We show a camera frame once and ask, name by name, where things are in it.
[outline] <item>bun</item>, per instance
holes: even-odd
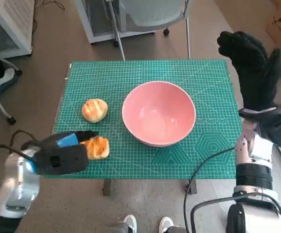
[[[98,136],[81,143],[87,148],[88,159],[105,159],[109,156],[110,147],[107,138]]]
[[[101,99],[90,99],[82,107],[83,117],[91,123],[102,120],[106,116],[107,111],[108,106]]]

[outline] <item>caster wheel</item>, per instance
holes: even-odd
[[[168,30],[167,28],[164,29],[163,34],[164,34],[164,36],[168,36],[170,34],[170,30]]]
[[[22,71],[22,70],[17,70],[17,71],[16,71],[16,74],[17,74],[18,76],[21,76],[21,75],[23,74],[23,71]]]
[[[14,125],[16,123],[16,120],[13,117],[7,118],[7,121],[9,122],[10,125]]]
[[[114,42],[113,42],[113,46],[116,47],[116,48],[118,48],[118,47],[119,47],[119,42],[118,42],[118,41],[114,41]]]

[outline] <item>table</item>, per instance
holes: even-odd
[[[123,124],[122,104],[126,95],[148,81],[177,84],[195,103],[197,116],[192,132],[173,146],[146,146]],[[96,124],[81,115],[83,104],[91,98],[103,99],[108,104],[107,116]],[[204,159],[235,145],[241,121],[224,60],[74,62],[66,78],[53,133],[71,130],[99,131],[109,139],[110,155],[105,160],[91,161],[84,171],[59,178],[94,178],[105,182],[188,179]],[[235,178],[234,152],[210,160],[197,178]]]

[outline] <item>white sneaker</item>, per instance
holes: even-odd
[[[14,75],[15,75],[15,70],[13,68],[9,68],[5,70],[4,76],[0,78],[0,86],[12,80],[14,78]]]
[[[133,233],[137,233],[137,222],[136,218],[133,215],[126,216],[123,222],[125,222],[130,228],[132,228]]]
[[[159,233],[164,233],[169,227],[174,226],[173,221],[169,217],[163,217],[159,224]]]

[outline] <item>gray floor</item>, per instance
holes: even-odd
[[[0,95],[5,108],[16,119],[9,126],[0,115],[0,143],[8,143],[16,129],[32,132],[38,138],[50,134],[59,102],[63,80],[71,61],[120,60],[120,52],[110,42],[91,46],[72,0],[60,0],[66,11],[54,4],[37,9],[38,29],[34,34],[34,51],[30,58],[12,59],[24,74],[16,85]],[[191,53],[193,59],[223,58],[217,52],[216,38],[224,30],[245,30],[260,38],[268,51],[274,43],[264,32],[274,11],[269,0],[195,0],[190,17]],[[169,38],[162,32],[123,40],[128,60],[186,59],[185,24],[170,28]],[[228,61],[236,99],[241,107],[237,74]],[[281,102],[281,81],[277,101]],[[3,176],[5,153],[0,155],[0,177]],[[274,151],[274,187],[281,203],[281,157]],[[189,197],[192,208],[203,200],[230,196],[235,180],[198,180],[198,194]],[[183,181],[118,180],[113,195],[101,195],[101,180],[42,179],[41,191],[18,233],[87,233],[134,214],[139,232],[155,233],[158,221],[170,216],[183,226]],[[205,207],[197,212],[198,232],[224,232],[230,203]]]

